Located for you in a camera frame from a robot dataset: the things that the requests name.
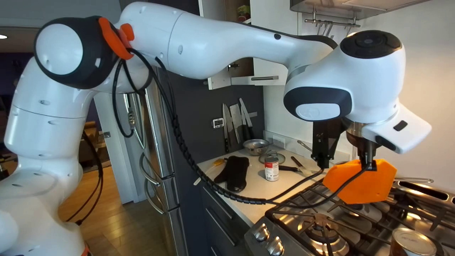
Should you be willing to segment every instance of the gas stove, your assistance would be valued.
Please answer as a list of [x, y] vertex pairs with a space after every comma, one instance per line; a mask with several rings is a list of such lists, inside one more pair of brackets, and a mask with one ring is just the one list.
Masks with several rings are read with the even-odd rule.
[[[310, 205], [330, 194], [320, 180], [284, 203]], [[388, 256], [397, 228], [428, 237], [437, 256], [455, 256], [455, 195], [400, 181], [383, 202], [347, 205], [335, 197], [305, 210], [277, 206], [245, 234], [245, 241], [254, 256]]]

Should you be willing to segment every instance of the oven mitt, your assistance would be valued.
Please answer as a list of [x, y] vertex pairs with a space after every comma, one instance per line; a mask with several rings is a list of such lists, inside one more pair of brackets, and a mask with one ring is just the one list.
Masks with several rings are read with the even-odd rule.
[[240, 192], [247, 186], [248, 166], [250, 161], [247, 157], [230, 156], [223, 171], [213, 181], [217, 184], [226, 181], [228, 190]]

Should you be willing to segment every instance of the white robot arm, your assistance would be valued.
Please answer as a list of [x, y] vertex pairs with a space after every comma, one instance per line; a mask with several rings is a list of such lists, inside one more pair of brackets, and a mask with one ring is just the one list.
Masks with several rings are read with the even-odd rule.
[[[404, 47], [388, 33], [360, 32], [337, 46], [323, 36], [295, 37], [142, 2], [127, 6], [115, 25], [99, 17], [53, 20], [35, 39], [11, 106], [5, 145], [19, 166], [0, 182], [0, 234], [7, 237], [1, 255], [88, 255], [78, 226], [63, 223], [57, 209], [81, 180], [77, 150], [88, 106], [97, 92], [112, 91], [118, 63], [106, 38], [124, 24], [134, 34], [119, 32], [124, 43], [182, 76], [204, 79], [249, 56], [284, 64], [285, 107], [308, 121], [343, 117], [357, 143], [404, 153], [431, 130], [398, 102]], [[136, 56], [126, 63], [142, 86], [148, 69]], [[125, 72], [116, 91], [133, 91]]]

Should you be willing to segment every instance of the white wall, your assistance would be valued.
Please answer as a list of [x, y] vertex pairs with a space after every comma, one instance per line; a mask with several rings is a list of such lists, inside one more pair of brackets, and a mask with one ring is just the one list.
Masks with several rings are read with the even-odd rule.
[[120, 18], [119, 0], [2, 0], [0, 26], [41, 27], [60, 17]]
[[[429, 177], [432, 185], [455, 192], [452, 159], [455, 154], [455, 10], [454, 0], [432, 0], [361, 20], [360, 30], [391, 32], [406, 49], [406, 75], [400, 101], [428, 121], [433, 130], [418, 147], [404, 155], [380, 148], [401, 176]], [[342, 27], [333, 28], [339, 43]], [[302, 34], [315, 34], [314, 25], [303, 24]], [[283, 105], [283, 86], [264, 88], [266, 130], [311, 142], [311, 123], [298, 120]], [[338, 150], [351, 153], [345, 138]]]

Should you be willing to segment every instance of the white countertop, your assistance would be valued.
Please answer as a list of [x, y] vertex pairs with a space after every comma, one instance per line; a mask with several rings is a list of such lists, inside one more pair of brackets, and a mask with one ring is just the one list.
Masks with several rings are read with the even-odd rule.
[[[307, 170], [314, 170], [318, 171], [319, 167], [316, 165], [312, 159], [304, 158], [301, 155], [292, 153], [290, 151], [276, 148], [271, 146], [269, 149], [276, 150], [278, 153], [283, 154], [286, 157], [286, 161], [281, 165], [286, 166], [293, 166], [297, 167], [297, 165], [292, 161], [291, 156], [294, 156]], [[264, 176], [264, 164], [259, 162], [258, 156], [251, 156], [249, 155], [246, 150], [241, 149], [236, 152], [232, 152], [202, 163], [199, 163], [199, 167], [202, 171], [206, 172], [212, 166], [213, 162], [219, 158], [225, 158], [229, 156], [239, 156], [239, 157], [248, 157], [250, 160], [250, 166], [248, 167], [247, 171], [247, 186], [246, 188], [238, 193], [238, 195], [246, 196], [246, 197], [255, 197], [255, 198], [272, 198], [281, 192], [285, 191], [298, 181], [304, 178], [303, 173], [301, 172], [292, 172], [292, 171], [280, 171], [279, 172], [279, 179], [277, 181], [268, 181], [265, 179]], [[214, 179], [224, 168], [225, 164], [221, 164], [209, 170], [206, 173], [211, 179]], [[299, 191], [302, 191], [306, 187], [313, 184], [314, 181], [309, 180], [297, 188], [293, 189], [291, 192], [286, 194], [285, 196], [277, 199], [277, 202], [282, 202], [285, 199], [289, 198], [290, 196], [296, 194]], [[225, 183], [221, 183], [220, 186], [226, 188]], [[233, 201], [232, 199], [226, 198], [222, 195], [218, 196], [223, 199], [234, 211], [237, 213], [240, 218], [242, 218], [249, 226], [253, 226], [261, 217], [264, 216], [265, 212], [272, 208], [274, 205], [266, 204], [266, 205], [249, 205], [240, 203], [237, 201]]]

